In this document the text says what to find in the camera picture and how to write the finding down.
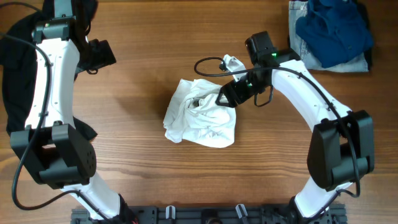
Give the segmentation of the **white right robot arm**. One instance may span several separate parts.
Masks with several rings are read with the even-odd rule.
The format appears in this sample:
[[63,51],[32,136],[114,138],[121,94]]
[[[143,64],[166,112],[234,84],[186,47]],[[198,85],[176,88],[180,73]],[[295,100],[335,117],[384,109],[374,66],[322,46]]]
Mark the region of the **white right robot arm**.
[[352,111],[331,96],[306,69],[293,49],[277,50],[267,32],[245,41],[254,67],[245,69],[225,55],[220,69],[233,81],[221,87],[217,105],[235,108],[268,88],[281,92],[308,124],[312,138],[307,156],[310,178],[291,199],[284,216],[291,223],[308,223],[325,214],[332,201],[374,170],[372,117]]

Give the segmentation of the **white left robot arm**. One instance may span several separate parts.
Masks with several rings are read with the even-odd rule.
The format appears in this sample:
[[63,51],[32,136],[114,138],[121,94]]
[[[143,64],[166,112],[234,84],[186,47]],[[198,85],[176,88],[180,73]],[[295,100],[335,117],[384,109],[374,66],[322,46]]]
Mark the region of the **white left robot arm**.
[[55,1],[53,16],[32,31],[37,54],[35,91],[24,129],[11,134],[20,169],[38,184],[70,194],[95,223],[124,223],[126,204],[96,171],[96,154],[76,129],[73,85],[116,59],[107,41],[88,40],[96,1]]

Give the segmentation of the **white Puma t-shirt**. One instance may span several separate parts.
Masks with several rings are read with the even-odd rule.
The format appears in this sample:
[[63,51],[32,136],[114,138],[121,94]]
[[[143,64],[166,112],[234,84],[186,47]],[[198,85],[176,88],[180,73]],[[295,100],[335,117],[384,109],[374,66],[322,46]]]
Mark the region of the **white Puma t-shirt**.
[[206,147],[224,148],[235,140],[236,110],[218,106],[221,85],[205,79],[181,79],[163,121],[165,137]]

